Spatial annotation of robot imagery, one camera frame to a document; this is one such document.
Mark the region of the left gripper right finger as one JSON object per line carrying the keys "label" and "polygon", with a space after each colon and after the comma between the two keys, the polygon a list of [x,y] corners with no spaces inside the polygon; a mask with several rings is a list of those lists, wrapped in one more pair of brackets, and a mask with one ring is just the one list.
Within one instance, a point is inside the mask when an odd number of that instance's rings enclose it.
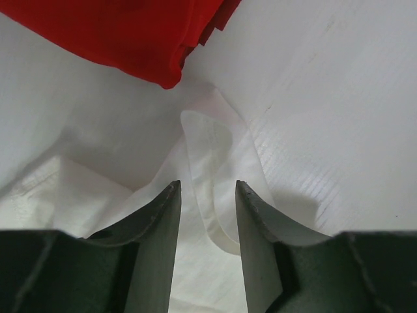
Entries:
{"label": "left gripper right finger", "polygon": [[244,181],[235,190],[250,312],[415,312],[416,232],[327,236],[267,204]]}

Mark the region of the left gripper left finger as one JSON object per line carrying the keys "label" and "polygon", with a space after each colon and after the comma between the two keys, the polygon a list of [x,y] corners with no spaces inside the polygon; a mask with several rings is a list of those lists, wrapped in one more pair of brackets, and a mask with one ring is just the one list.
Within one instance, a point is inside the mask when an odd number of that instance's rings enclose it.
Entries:
{"label": "left gripper left finger", "polygon": [[173,181],[86,239],[1,232],[2,312],[167,312],[181,210]]}

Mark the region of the white t shirt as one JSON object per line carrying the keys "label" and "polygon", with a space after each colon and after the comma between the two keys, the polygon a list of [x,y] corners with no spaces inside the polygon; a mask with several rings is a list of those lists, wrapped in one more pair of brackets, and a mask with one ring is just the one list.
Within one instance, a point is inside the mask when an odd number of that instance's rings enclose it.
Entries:
{"label": "white t shirt", "polygon": [[235,206],[237,181],[272,195],[246,123],[217,90],[186,107],[182,135],[153,180],[130,191],[61,156],[1,196],[4,229],[60,229],[86,237],[148,204],[169,182],[182,189],[170,312],[246,312]]}

